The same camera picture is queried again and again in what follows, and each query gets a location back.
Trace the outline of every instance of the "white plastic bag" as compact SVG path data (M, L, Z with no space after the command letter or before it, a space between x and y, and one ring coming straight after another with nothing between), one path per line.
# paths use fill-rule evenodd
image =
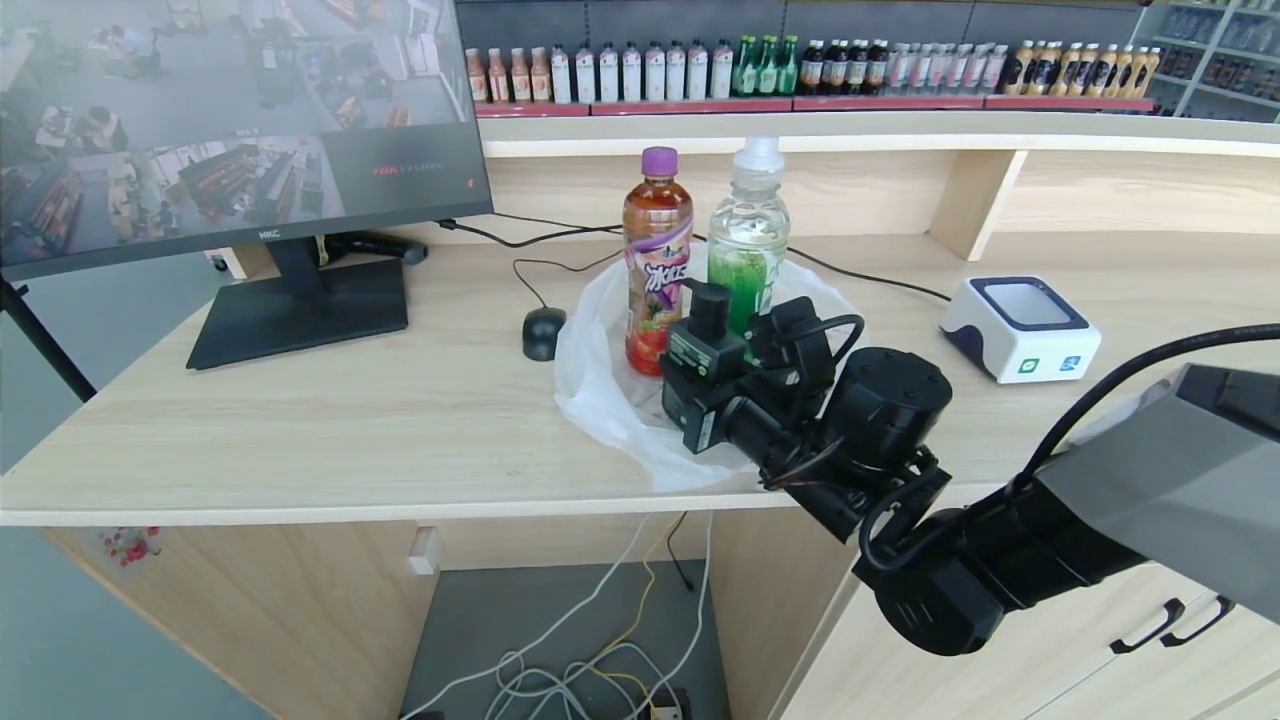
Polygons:
M707 246L695 243L689 277L707 277ZM773 304L808 295L819 318L856 313L813 272L786 260L773 288ZM582 290L577 310L561 329L556 346L556 404L575 425L604 445L626 451L649 471L657 492L678 492L755 471L741 451L721 443L692 455L681 432L662 410L662 379L641 375L623 351L627 315L627 269L611 264ZM828 333L832 347L847 328ZM867 333L859 346L867 342Z

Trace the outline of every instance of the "checkout counter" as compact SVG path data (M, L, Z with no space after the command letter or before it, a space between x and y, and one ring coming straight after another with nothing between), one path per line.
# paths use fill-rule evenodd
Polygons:
M973 274L1041 273L1103 329L1084 383L998 387L941 337L937 301L818 270L867 318L872 343L916 352L954 383L929 441L956 478L940 507L1012 477L1059 414L1125 359L1272 322L1280 306L1276 127L989 111L582 120L481 120L500 210L616 222L631 183L618 178L635 178L654 143L681 150L681 182L705 208L723 195L742 136L772 132L787 152L794 246L943 292ZM541 232L472 222L513 240ZM422 528L439 533L445 573L599 564L644 514L655 516L636 548L681 511L682 557L704 555L716 511L710 592L740 720L1115 708L1243 720L1280 688L1280 628L1243 609L1196 652L1152 643L1116 660L1108 643L1140 637L1169 597L1192 605L1207 592L1153 565L1011 615L977 655L916 651L849 573L856 550L788 496L748 475L654 493L625 454L563 419L552 366L520 351L531 300L511 275L512 251L435 225L397 232L434 245L406 269L407 332L197 374L184 360L201 310L3 478L0 521L41 527L291 720L396 716L439 577L411 570ZM618 242L585 237L515 255L582 264ZM266 272L259 255L237 249L233 268ZM534 282L572 311L588 279L547 270ZM1280 372L1274 348L1197 360ZM122 568L97 530L116 527L159 528L150 550L161 552Z

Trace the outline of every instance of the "white bottle cap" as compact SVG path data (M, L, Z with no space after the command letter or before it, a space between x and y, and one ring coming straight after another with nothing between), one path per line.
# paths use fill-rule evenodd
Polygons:
M756 173L781 173L786 160L778 152L778 138L750 136L746 146L733 154L733 167Z

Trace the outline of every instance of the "purple bottle cap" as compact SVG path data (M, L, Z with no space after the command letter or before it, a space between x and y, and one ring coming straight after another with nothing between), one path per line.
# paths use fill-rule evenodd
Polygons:
M640 155L640 172L645 177L668 178L680 169L680 154L675 147L645 147Z

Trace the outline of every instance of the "black computer mouse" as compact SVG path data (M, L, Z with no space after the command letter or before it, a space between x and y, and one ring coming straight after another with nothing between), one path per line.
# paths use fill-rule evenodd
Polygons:
M525 357L547 363L556 359L556 337L564 327L568 315L559 307L538 307L525 315L525 327L520 332Z

